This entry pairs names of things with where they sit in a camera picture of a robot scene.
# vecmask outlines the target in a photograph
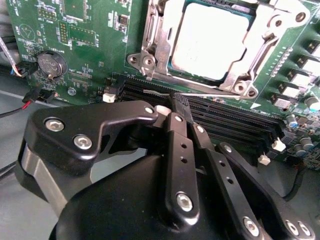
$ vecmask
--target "capacitor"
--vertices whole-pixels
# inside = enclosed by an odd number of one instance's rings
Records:
[[[290,128],[295,128],[295,127],[298,126],[298,122],[297,122],[297,120],[296,120],[295,115],[293,115],[293,114],[288,115],[288,116],[286,116],[285,119],[286,119],[286,122],[287,122],[287,124],[288,124],[288,126],[289,126]]]
[[[311,112],[317,112],[320,110],[320,101],[317,97],[309,97],[304,103],[308,106]]]
[[[300,143],[302,145],[302,148],[306,151],[309,151],[315,147],[313,142],[311,141],[310,137],[303,137],[300,139]]]
[[[293,150],[298,157],[304,156],[307,151],[303,149],[301,144],[294,145]]]

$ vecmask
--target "silver metal piece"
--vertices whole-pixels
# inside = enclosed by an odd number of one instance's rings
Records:
[[[45,122],[45,127],[52,132],[60,132],[65,128],[65,125],[58,119],[49,119]]]
[[[74,96],[74,95],[77,94],[77,90],[74,89],[73,87],[69,87],[69,88],[68,88],[68,94],[69,94],[70,96]]]
[[[154,113],[154,111],[150,108],[150,107],[146,107],[146,108],[144,108],[145,109],[145,111],[147,112],[147,113],[149,113],[149,114],[153,114]]]
[[[192,76],[174,76],[168,71],[169,58],[172,57],[178,30],[183,21],[184,2],[149,0],[141,51],[130,54],[127,60],[146,76],[147,80],[158,79],[204,94],[212,94],[212,97],[256,98],[259,91],[253,84],[286,30],[305,25],[310,18],[310,11],[299,0],[291,0],[290,4],[287,0],[271,1],[269,4],[246,0],[257,4],[255,20],[242,41],[246,52],[241,60],[231,64],[226,79],[217,90],[213,89],[212,85],[195,81]],[[145,57],[154,57],[153,67],[145,65]],[[239,77],[244,74],[247,78],[240,80]],[[275,77],[276,74],[274,71],[270,76]],[[235,87],[239,81],[246,85],[243,92]]]
[[[183,121],[182,118],[179,117],[179,116],[175,116],[174,118],[175,118],[175,120],[177,120],[178,122],[182,122],[182,121]]]
[[[289,230],[296,236],[299,236],[299,231],[295,225],[293,225],[290,221],[286,221],[286,225],[289,227]]]
[[[229,146],[227,146],[227,145],[224,145],[224,149],[225,149],[228,153],[231,153],[231,152],[232,152],[231,148],[230,148]]]
[[[298,224],[300,226],[300,228],[302,229],[302,231],[305,233],[305,235],[307,236],[311,236],[311,232],[310,230],[306,227],[306,225],[304,225],[301,221],[298,221]]]
[[[180,208],[185,212],[190,212],[193,208],[193,204],[192,204],[190,197],[188,197],[184,193],[179,193],[176,196],[176,202],[178,203]]]
[[[196,128],[199,130],[200,133],[204,133],[205,130],[201,126],[196,126]]]
[[[259,236],[259,228],[258,226],[247,216],[243,219],[243,224],[245,228],[251,233],[252,236],[258,237]]]
[[[65,174],[31,152],[27,145],[24,148],[21,165],[34,177],[57,216],[76,193],[92,184],[91,172],[82,176]]]
[[[74,145],[79,149],[88,150],[92,147],[92,141],[86,135],[78,135],[73,139]]]

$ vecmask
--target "green circuit board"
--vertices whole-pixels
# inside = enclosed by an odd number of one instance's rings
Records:
[[[299,95],[297,103],[288,109],[281,109],[271,102],[272,95],[279,93],[279,85],[288,82],[288,71],[297,68],[297,58],[309,54],[306,47],[310,41],[320,40],[320,2],[301,2],[310,10],[311,18],[305,25],[286,31],[254,82],[259,91],[258,96],[255,99],[221,98],[215,101],[273,118],[285,119],[289,113],[307,117],[312,123],[301,126],[301,130],[317,145],[320,114],[309,111],[304,103],[310,96],[320,97],[317,85],[311,83],[307,90]],[[119,76],[128,76],[136,78],[137,81],[146,81],[146,78],[127,62],[127,56],[141,50],[147,0],[7,0],[7,7],[22,60],[35,62],[38,54],[51,50],[61,54],[67,63],[67,72],[59,80],[47,80],[38,71],[28,79],[30,86],[40,84],[45,89],[56,91],[57,98],[61,101],[83,105],[102,101],[108,79],[116,80]],[[121,16],[124,16],[123,21],[126,21],[123,25],[119,24]],[[277,75],[271,77],[288,48],[293,49],[290,57]],[[151,83],[177,91],[192,91],[156,79]],[[68,88],[74,88],[76,94],[69,95]],[[320,149],[316,148],[305,156],[310,158],[311,168],[320,168],[318,160],[312,163],[312,159],[318,155]]]

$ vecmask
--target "black connector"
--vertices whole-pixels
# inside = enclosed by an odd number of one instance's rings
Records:
[[[40,101],[44,103],[51,103],[51,101],[55,98],[55,91],[50,91],[46,89],[42,89],[41,86],[37,86],[32,88],[23,98],[22,102],[32,102]]]
[[[16,65],[18,72],[21,74],[21,77],[30,76],[38,71],[39,67],[36,62],[21,61]]]

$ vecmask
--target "black plastic bracket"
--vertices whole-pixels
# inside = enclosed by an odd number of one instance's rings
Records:
[[[157,118],[158,113],[144,101],[40,109],[28,119],[24,140],[42,160],[68,174],[82,175],[89,171],[100,154],[104,136],[108,136],[104,150],[109,152],[124,127],[152,125]],[[48,120],[60,121],[63,129],[50,130],[46,126]],[[89,149],[75,145],[74,139],[79,135],[90,139]]]

